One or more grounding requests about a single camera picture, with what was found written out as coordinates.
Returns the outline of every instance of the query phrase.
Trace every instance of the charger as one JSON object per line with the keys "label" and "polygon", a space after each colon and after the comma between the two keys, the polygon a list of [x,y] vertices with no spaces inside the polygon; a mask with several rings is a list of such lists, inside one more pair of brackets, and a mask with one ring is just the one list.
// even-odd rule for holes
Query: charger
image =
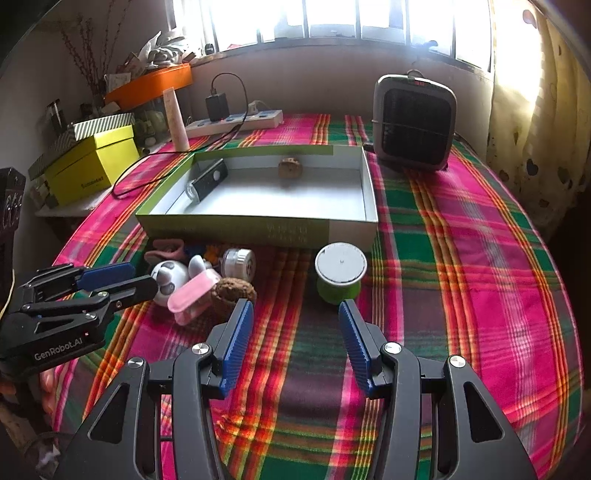
{"label": "charger", "polygon": [[230,116],[228,99],[225,93],[218,94],[215,89],[212,89],[211,96],[205,99],[205,105],[207,115],[212,122],[219,122]]}

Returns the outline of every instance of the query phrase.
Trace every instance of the orange tray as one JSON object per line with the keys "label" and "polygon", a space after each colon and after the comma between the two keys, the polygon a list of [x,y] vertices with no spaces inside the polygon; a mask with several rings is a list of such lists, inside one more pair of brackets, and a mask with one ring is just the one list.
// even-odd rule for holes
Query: orange tray
{"label": "orange tray", "polygon": [[191,65],[183,63],[167,69],[156,70],[155,72],[142,75],[129,83],[107,93],[105,105],[117,102],[119,108],[124,112],[143,105],[162,95],[167,88],[186,87],[193,83]]}

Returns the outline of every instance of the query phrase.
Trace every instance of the window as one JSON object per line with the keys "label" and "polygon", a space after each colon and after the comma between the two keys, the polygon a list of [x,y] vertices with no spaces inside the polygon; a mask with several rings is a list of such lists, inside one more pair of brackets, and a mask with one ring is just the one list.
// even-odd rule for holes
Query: window
{"label": "window", "polygon": [[483,70],[491,60],[489,0],[168,1],[174,2],[177,19],[182,9],[191,16],[181,24],[202,25],[201,42],[214,44],[218,51],[336,37],[422,47]]}

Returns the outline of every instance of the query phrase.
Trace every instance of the power strip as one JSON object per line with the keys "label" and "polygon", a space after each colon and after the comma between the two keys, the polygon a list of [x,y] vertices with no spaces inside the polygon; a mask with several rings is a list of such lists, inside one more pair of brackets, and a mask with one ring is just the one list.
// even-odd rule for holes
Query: power strip
{"label": "power strip", "polygon": [[[232,127],[242,122],[244,113],[230,115],[219,122],[212,122],[209,118],[198,120],[186,127],[189,138],[205,137],[229,132]],[[283,110],[267,110],[246,117],[241,131],[259,130],[278,127],[283,123]]]}

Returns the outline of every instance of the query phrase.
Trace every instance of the green box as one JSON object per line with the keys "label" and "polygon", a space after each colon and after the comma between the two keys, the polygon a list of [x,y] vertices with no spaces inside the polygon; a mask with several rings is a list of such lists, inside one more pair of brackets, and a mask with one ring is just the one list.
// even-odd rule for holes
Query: green box
{"label": "green box", "polygon": [[[299,179],[278,176],[295,157]],[[185,186],[224,158],[228,177],[200,203]],[[365,152],[339,145],[274,145],[189,155],[137,210],[150,238],[321,248],[348,242],[371,251],[378,226]]]}

